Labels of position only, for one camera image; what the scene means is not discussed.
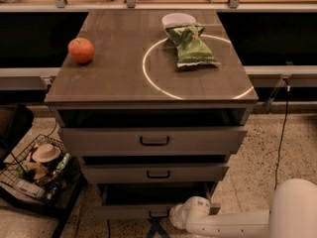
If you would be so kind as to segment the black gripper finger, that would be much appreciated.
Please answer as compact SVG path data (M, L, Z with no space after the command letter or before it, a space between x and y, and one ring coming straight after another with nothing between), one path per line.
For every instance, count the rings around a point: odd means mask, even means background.
M151 226L146 238L154 238L159 229L159 221L156 218L151 218L149 222Z
M169 234L163 229L160 224L160 218L155 220L156 232L159 234L161 238L170 238Z

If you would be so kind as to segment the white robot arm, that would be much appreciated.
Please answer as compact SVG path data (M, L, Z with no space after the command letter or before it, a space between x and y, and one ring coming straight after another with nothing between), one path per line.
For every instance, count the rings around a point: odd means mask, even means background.
M274 191L270 208L211 215L211 202L192 196L169 211L171 224L211 238L316 238L317 185L294 178Z

